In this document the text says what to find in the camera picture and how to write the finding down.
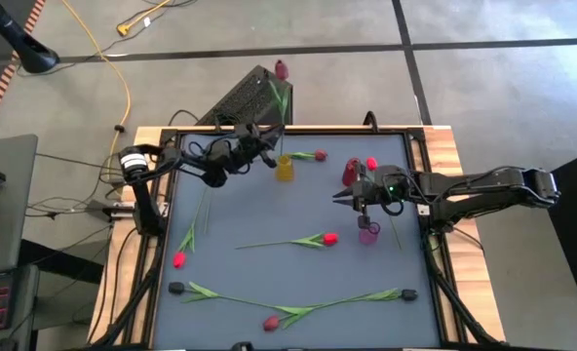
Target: black table frame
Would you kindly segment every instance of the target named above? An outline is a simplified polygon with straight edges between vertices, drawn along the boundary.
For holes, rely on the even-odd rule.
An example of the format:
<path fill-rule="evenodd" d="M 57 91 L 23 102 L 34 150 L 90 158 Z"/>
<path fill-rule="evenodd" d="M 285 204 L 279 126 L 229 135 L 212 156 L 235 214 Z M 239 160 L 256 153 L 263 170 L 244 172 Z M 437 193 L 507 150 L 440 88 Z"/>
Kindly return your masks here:
<path fill-rule="evenodd" d="M 396 135 L 401 136 L 404 140 L 404 149 L 405 149 L 405 156 L 407 158 L 408 166 L 412 171 L 417 171 L 416 164 L 414 162 L 414 156 L 412 153 L 412 146 L 411 142 L 414 140 L 418 143 L 422 168 L 424 172 L 430 172 L 431 163 L 429 160 L 429 154 L 427 149 L 427 143 L 425 139 L 425 133 L 422 128 L 399 128 L 399 129 L 380 129 L 377 126 L 377 122 L 369 112 L 364 121 L 364 125 L 370 125 L 370 129 L 365 130 L 347 130 L 341 128 L 334 128 L 334 126 L 330 126 L 330 128 L 324 129 L 311 129 L 311 128 L 304 128 L 304 129 L 291 129 L 286 131 L 286 135 L 288 136 L 308 136 L 308 135 L 335 135 L 335 136 L 364 136 L 364 135 Z M 183 132 L 179 130 L 169 130 L 164 129 L 161 132 L 160 137 L 160 145 L 165 146 L 168 144 L 175 144 L 180 145 L 183 138 L 186 137 L 188 134 L 197 134 L 197 135 L 209 135 L 209 136 L 217 136 L 221 134 L 221 131 L 196 131 L 196 132 Z M 165 196 L 165 202 L 170 202 L 173 198 L 173 192 L 175 189 L 175 172 L 171 172 L 168 177 L 168 187 Z M 152 187 L 150 189 L 150 194 L 153 199 L 157 200 L 159 197 L 159 181 L 154 181 L 152 183 Z M 419 223 L 419 229 L 421 232 L 424 232 L 429 227 L 429 217 L 419 216 L 417 218 Z M 141 238 L 140 246 L 139 246 L 139 254 L 137 257 L 136 265 L 135 265 L 135 275 L 133 280 L 133 291 L 136 290 L 143 278 L 143 267 L 144 264 L 142 262 L 146 261 L 147 251 L 150 245 L 150 238 L 147 236 L 143 236 Z M 423 250 L 425 256 L 425 264 L 428 265 L 428 257 L 431 253 L 429 250 Z M 457 291 L 455 285 L 455 277 L 453 275 L 453 266 L 450 259 L 450 254 L 448 251 L 448 245 L 446 240 L 442 241 L 442 250 L 440 250 L 440 259 L 442 261 L 442 271 L 447 279 L 447 281 L 451 284 L 451 286 Z M 430 280 L 430 289 L 432 295 L 432 302 L 435 311 L 435 318 L 438 328 L 438 335 L 440 344 L 444 345 L 449 342 L 447 338 L 447 331 L 446 331 L 446 324 L 444 322 L 444 315 L 442 312 L 442 300 L 439 292 L 438 285 L 431 275 L 429 276 Z M 145 310 L 145 318 L 143 321 L 143 331 L 141 335 L 141 344 L 142 345 L 149 345 L 150 344 L 150 337 L 152 333 L 152 324 L 153 324 L 153 317 L 154 317 L 154 309 L 156 306 L 156 299 L 159 289 L 159 282 L 153 284 L 148 292 L 148 302 L 146 305 Z M 454 318 L 454 325 L 456 329 L 456 333 L 459 338 L 459 342 L 467 342 L 468 339 L 466 337 L 466 331 L 464 326 L 458 317 L 457 313 L 453 312 Z M 133 325 L 135 323 L 135 315 L 128 321 L 126 327 L 123 330 L 123 337 L 122 337 L 122 345 L 132 345 L 132 335 L 133 335 Z"/>

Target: gray floor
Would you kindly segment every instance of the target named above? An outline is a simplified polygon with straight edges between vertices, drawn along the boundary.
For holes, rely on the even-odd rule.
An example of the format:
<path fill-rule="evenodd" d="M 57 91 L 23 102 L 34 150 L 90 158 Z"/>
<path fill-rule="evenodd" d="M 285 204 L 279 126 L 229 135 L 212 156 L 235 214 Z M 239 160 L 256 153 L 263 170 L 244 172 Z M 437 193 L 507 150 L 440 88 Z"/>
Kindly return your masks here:
<path fill-rule="evenodd" d="M 103 46 L 118 39 L 116 22 L 145 6 L 139 0 L 71 3 Z M 577 1 L 403 5 L 415 43 L 577 37 Z M 47 2 L 34 33 L 62 56 L 94 52 L 59 1 Z M 399 42 L 388 0 L 200 0 L 169 11 L 112 53 Z M 137 126 L 164 125 L 179 108 L 203 115 L 254 65 L 272 68 L 276 59 L 289 65 L 298 124 L 360 124 L 369 109 L 380 123 L 419 123 L 401 52 L 131 61 L 118 63 L 133 96 L 130 132 L 120 146 L 132 142 Z M 453 126 L 466 172 L 502 164 L 551 170 L 577 157 L 577 46 L 417 52 L 416 60 L 433 122 Z M 103 63 L 52 76 L 17 76 L 0 107 L 0 137 L 34 133 L 41 152 L 99 163 L 124 106 L 121 83 Z M 182 117 L 177 124 L 192 122 Z M 84 198 L 96 182 L 95 169 L 37 162 L 32 201 Z M 60 248 L 101 225 L 85 214 L 30 218 L 24 236 Z M 508 340 L 577 350 L 577 291 L 546 212 L 509 209 L 481 218 L 479 227 Z M 92 256 L 103 240 L 78 254 Z M 42 283 L 41 294 L 48 296 L 65 281 L 46 277 Z M 91 304 L 95 290 L 70 290 L 40 311 L 40 324 L 71 321 L 75 310 Z M 38 349 L 70 347 L 65 341 L 72 338 L 80 345 L 85 333 L 83 326 L 42 331 Z"/>

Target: red tulip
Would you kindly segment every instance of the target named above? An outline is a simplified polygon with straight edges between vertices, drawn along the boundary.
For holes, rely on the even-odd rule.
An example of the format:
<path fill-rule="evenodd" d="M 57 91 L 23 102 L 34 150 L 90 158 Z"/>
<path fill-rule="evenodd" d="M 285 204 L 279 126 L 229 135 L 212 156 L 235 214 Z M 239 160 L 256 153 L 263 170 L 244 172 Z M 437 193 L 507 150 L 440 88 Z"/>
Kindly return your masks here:
<path fill-rule="evenodd" d="M 173 257 L 173 268 L 182 268 L 187 260 L 187 256 L 184 252 L 177 252 Z"/>
<path fill-rule="evenodd" d="M 333 246 L 336 243 L 338 243 L 338 234 L 326 233 L 326 235 L 324 235 L 324 245 L 325 246 Z"/>
<path fill-rule="evenodd" d="M 323 162 L 326 160 L 326 158 L 327 158 L 327 152 L 325 150 L 318 149 L 317 151 L 315 151 L 315 160 Z"/>
<path fill-rule="evenodd" d="M 366 159 L 366 167 L 369 171 L 375 171 L 377 169 L 377 160 L 374 157 L 369 157 Z"/>
<path fill-rule="evenodd" d="M 278 318 L 278 316 L 276 315 L 267 318 L 265 322 L 262 324 L 262 328 L 266 332 L 272 332 L 276 330 L 279 326 L 280 326 L 280 318 Z"/>
<path fill-rule="evenodd" d="M 289 78 L 289 68 L 282 62 L 281 59 L 278 59 L 276 62 L 276 77 L 281 81 L 286 81 Z"/>

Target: small black block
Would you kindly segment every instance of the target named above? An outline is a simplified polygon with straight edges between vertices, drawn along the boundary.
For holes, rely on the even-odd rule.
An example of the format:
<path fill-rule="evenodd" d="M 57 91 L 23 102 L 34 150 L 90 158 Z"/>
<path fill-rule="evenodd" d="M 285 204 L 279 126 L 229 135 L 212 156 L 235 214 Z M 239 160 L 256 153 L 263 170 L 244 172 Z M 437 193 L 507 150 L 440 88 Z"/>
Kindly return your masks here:
<path fill-rule="evenodd" d="M 414 289 L 403 289 L 402 290 L 402 299 L 404 301 L 413 301 L 418 297 L 418 292 Z"/>
<path fill-rule="evenodd" d="M 168 285 L 168 291 L 173 294 L 182 294 L 184 293 L 184 284 L 180 282 L 171 282 Z"/>

